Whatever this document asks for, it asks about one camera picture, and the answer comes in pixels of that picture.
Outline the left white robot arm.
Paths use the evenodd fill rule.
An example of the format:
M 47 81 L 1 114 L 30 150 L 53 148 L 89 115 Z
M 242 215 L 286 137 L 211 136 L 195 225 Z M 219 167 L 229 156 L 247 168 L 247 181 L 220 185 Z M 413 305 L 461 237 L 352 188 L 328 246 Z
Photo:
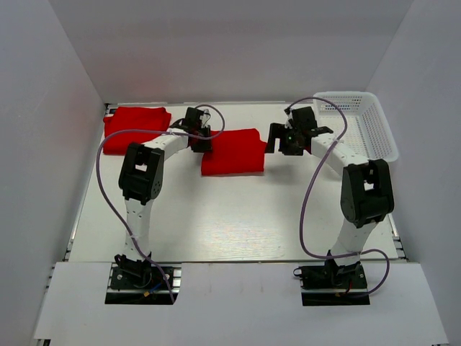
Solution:
M 283 141 L 288 129 L 284 124 L 271 124 L 267 141 L 262 141 L 254 128 L 213 131 L 206 123 L 209 116 L 205 105 L 188 107 L 185 116 L 169 127 L 140 129 L 139 134 L 152 139 L 134 141 L 126 148 L 118 185 L 125 201 L 127 233 L 123 252 L 115 256 L 115 262 L 131 265 L 127 278 L 135 287 L 146 287 L 152 279 L 152 269 L 147 266 L 151 259 L 151 209 L 163 187 L 166 161 L 191 149 L 202 154 L 205 177 L 261 174 L 265 154 L 274 152 L 275 141 Z

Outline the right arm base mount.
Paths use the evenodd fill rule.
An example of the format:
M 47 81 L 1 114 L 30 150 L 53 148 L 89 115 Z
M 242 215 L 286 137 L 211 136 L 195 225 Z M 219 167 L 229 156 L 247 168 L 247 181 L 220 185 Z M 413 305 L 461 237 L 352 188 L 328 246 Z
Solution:
M 364 268 L 333 276 L 323 265 L 297 267 L 293 276 L 300 281 L 302 305 L 369 306 L 370 297 Z

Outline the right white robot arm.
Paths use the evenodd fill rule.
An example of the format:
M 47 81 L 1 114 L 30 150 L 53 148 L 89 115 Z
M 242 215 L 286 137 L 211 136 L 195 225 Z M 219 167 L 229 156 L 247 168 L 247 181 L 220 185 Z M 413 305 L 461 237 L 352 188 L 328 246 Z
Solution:
M 304 237 L 309 197 L 321 169 L 329 166 L 341 178 L 340 209 L 343 223 L 334 245 L 318 259 L 325 262 L 326 281 L 340 288 L 350 281 L 361 262 L 365 244 L 376 226 L 394 209 L 390 168 L 384 159 L 370 160 L 343 141 L 347 127 L 338 135 L 319 126 L 311 107 L 287 107 L 279 149 L 283 154 L 309 154 L 320 159 L 303 198 L 299 237 Z

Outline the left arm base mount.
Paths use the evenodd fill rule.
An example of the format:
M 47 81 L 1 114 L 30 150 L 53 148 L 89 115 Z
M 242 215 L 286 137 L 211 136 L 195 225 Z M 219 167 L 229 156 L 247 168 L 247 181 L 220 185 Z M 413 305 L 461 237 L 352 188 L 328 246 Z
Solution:
M 109 272 L 107 305 L 172 305 L 179 295 L 181 268 L 156 267 L 145 259 L 116 255 Z

